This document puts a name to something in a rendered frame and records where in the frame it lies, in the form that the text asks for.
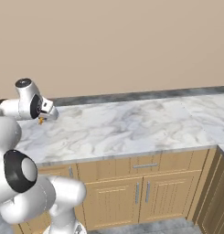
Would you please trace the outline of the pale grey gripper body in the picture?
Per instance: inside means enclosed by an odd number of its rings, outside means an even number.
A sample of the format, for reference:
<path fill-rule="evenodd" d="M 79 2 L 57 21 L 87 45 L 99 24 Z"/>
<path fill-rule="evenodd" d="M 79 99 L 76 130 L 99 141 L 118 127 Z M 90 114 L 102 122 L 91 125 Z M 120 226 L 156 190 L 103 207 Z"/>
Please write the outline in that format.
<path fill-rule="evenodd" d="M 59 117 L 59 112 L 57 108 L 53 106 L 48 112 L 42 110 L 39 116 L 47 120 L 57 120 L 57 118 Z"/>

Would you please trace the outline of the wooden cupboard door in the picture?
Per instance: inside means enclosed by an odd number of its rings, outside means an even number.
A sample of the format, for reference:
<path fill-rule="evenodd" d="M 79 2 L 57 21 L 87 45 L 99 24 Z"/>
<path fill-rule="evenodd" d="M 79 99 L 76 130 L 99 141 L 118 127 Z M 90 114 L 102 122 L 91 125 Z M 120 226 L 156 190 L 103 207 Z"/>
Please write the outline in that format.
<path fill-rule="evenodd" d="M 139 202 L 135 204 L 135 187 L 139 182 Z M 87 183 L 83 202 L 87 230 L 136 224 L 139 217 L 141 177 Z"/>
<path fill-rule="evenodd" d="M 69 176 L 70 166 L 73 170 L 73 177 Z M 86 189 L 80 188 L 80 186 L 83 186 L 80 182 L 75 182 L 74 185 L 72 183 L 74 179 L 79 178 L 77 166 L 73 164 L 40 167 L 38 174 L 40 176 L 51 176 L 55 179 L 56 203 L 69 210 L 73 210 L 76 218 L 85 226 L 82 202 L 86 196 Z M 44 211 L 41 215 L 27 222 L 14 225 L 13 228 L 15 234 L 43 234 L 46 228 L 49 227 L 50 222 L 51 217 L 49 213 Z"/>
<path fill-rule="evenodd" d="M 185 218 L 195 195 L 201 171 L 145 176 L 139 222 Z M 145 203 L 146 184 L 150 195 Z"/>

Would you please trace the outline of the wooden drawer front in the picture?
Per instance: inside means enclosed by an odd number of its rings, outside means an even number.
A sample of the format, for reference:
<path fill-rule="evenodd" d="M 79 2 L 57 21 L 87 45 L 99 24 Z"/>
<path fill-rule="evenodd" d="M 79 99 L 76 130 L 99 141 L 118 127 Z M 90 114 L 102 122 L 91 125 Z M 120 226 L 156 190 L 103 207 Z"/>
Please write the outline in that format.
<path fill-rule="evenodd" d="M 85 183 L 118 179 L 129 176 L 175 173 L 201 170 L 209 150 L 160 153 L 120 159 L 79 163 L 79 179 Z M 133 165 L 158 163 L 158 166 L 133 169 Z"/>

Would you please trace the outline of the wooden corner cupboard run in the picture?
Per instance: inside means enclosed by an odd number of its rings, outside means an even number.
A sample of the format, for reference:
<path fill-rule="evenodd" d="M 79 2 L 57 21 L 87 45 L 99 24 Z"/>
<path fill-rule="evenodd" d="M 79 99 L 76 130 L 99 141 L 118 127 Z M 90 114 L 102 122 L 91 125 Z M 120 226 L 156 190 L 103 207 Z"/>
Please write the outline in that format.
<path fill-rule="evenodd" d="M 224 234 L 224 148 L 218 146 L 198 202 L 192 205 L 188 220 L 203 234 Z"/>

